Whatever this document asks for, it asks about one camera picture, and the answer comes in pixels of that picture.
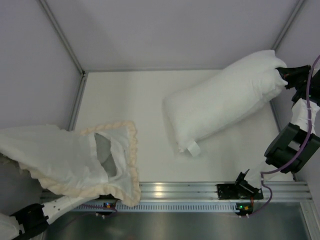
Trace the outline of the white pillow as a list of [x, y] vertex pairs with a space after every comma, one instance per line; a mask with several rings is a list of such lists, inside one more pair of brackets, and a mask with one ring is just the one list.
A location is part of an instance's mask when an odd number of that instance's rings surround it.
[[261, 50], [165, 97], [164, 110], [179, 151], [198, 156], [198, 141], [245, 119], [277, 97], [287, 85], [278, 68], [286, 67], [274, 50]]

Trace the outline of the white pillowcase with cream ruffle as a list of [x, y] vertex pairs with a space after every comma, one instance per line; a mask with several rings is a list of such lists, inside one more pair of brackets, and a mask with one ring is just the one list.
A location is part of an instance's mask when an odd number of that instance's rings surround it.
[[131, 121], [82, 131], [56, 125], [6, 128], [0, 131], [1, 162], [28, 172], [56, 195], [93, 199], [111, 195], [134, 207], [141, 199], [136, 134]]

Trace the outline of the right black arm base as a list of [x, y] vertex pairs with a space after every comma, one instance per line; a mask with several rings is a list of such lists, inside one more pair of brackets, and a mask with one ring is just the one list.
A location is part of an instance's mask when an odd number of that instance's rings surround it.
[[238, 189], [234, 183], [217, 184], [216, 187], [219, 200], [262, 200], [264, 198], [261, 189], [253, 194], [247, 190]]

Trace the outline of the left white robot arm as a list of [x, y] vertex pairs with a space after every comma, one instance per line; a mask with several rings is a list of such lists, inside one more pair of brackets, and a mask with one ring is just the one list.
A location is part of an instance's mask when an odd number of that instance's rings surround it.
[[73, 210], [75, 198], [67, 196], [46, 203], [33, 203], [11, 215], [0, 215], [2, 240], [30, 240], [47, 230], [65, 213]]

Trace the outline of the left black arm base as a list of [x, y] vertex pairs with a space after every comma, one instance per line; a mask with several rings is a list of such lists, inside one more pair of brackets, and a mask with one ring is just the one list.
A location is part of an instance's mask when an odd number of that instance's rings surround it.
[[112, 194], [108, 194], [108, 195], [100, 195], [98, 200], [117, 200], [116, 197], [114, 197]]

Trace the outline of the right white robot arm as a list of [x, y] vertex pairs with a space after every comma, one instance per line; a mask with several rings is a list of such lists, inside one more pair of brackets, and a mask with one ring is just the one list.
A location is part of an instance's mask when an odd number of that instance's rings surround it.
[[320, 147], [315, 132], [315, 119], [320, 110], [320, 75], [314, 66], [277, 68], [287, 82], [286, 89], [295, 88], [292, 97], [292, 118], [264, 153], [266, 160], [256, 169], [240, 173], [235, 187], [242, 198], [253, 197], [262, 183], [279, 173], [297, 173]]

